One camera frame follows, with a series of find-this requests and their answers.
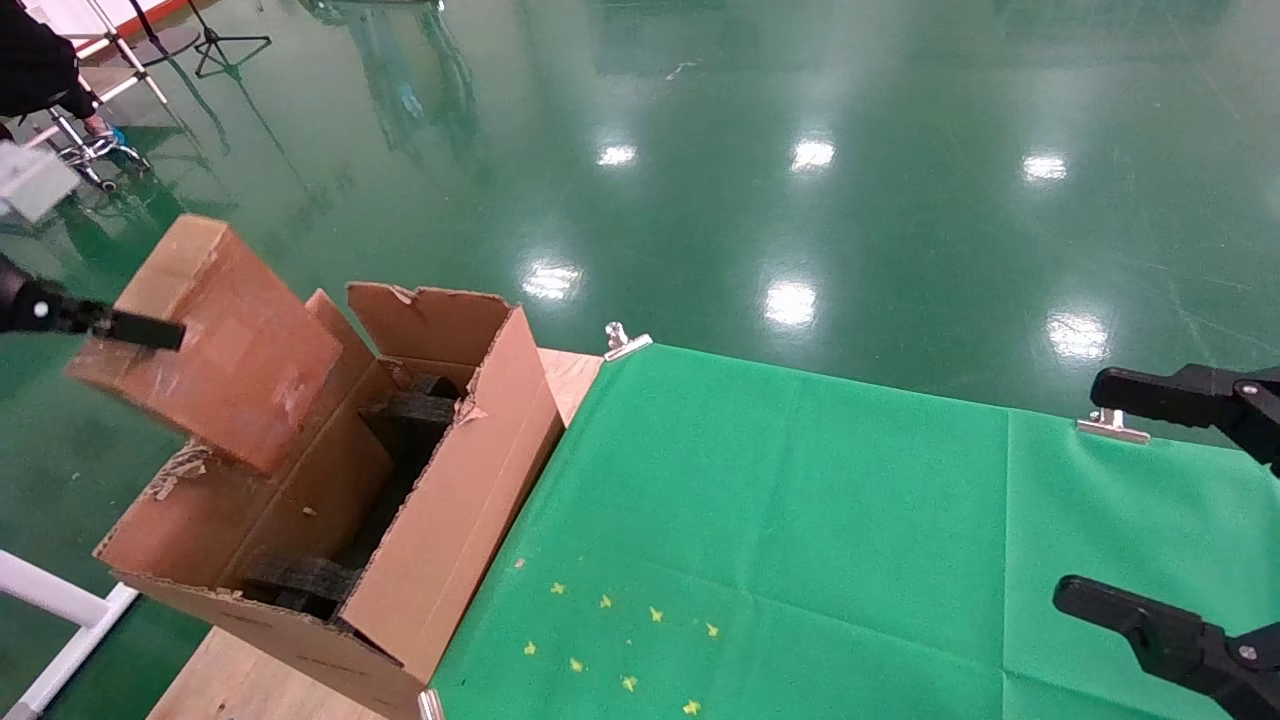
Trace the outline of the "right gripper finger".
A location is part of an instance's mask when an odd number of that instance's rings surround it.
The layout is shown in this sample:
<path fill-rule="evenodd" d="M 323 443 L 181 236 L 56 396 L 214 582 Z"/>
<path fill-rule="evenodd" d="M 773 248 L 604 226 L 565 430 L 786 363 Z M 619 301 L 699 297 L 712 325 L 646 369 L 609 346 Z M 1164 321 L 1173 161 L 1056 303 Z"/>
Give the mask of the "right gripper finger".
<path fill-rule="evenodd" d="M 1125 638 L 1143 673 L 1212 700 L 1233 719 L 1279 717 L 1279 624 L 1240 635 L 1201 615 L 1085 577 L 1062 577 L 1053 606 Z"/>
<path fill-rule="evenodd" d="M 1189 428 L 1215 428 L 1279 475 L 1279 369 L 1233 372 L 1185 365 L 1171 375 L 1105 368 L 1091 387 L 1097 407 Z"/>

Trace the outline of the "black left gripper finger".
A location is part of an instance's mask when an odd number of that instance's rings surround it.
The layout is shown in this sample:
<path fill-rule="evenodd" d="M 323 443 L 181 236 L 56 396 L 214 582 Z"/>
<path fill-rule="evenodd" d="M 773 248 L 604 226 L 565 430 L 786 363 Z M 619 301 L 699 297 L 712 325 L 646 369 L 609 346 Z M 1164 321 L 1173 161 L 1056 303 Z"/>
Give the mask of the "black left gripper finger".
<path fill-rule="evenodd" d="M 178 351 L 186 325 L 81 299 L 1 256 L 1 332 L 93 334 L 145 348 Z"/>

